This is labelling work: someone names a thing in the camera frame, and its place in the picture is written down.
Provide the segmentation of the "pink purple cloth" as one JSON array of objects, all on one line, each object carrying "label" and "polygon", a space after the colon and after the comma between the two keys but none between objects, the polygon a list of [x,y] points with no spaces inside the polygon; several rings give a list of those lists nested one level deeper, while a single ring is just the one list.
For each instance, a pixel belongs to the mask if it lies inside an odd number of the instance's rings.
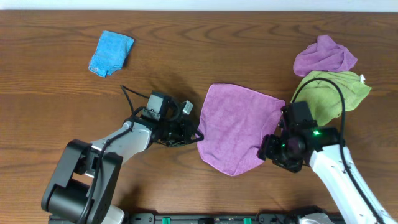
[{"label": "pink purple cloth", "polygon": [[285,101],[239,85],[212,84],[201,109],[197,143],[201,159],[228,176],[263,163],[257,157],[262,138],[273,134]]}]

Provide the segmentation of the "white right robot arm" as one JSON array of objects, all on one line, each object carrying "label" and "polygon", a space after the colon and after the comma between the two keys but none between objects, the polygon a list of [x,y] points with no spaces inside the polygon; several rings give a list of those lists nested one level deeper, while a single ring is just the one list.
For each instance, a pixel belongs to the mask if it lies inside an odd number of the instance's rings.
[{"label": "white right robot arm", "polygon": [[265,135],[258,158],[292,173],[310,166],[346,223],[395,222],[362,178],[336,128],[319,127],[304,101],[284,106],[281,112],[281,135]]}]

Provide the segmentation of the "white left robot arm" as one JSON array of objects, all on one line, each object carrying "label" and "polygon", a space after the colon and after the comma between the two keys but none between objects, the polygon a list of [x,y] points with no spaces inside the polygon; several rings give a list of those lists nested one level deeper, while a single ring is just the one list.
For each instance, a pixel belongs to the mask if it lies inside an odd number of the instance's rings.
[{"label": "white left robot arm", "polygon": [[41,201],[51,222],[126,223],[125,212],[111,203],[121,166],[153,143],[179,147],[204,139],[188,117],[190,101],[156,91],[147,100],[112,134],[66,145]]}]

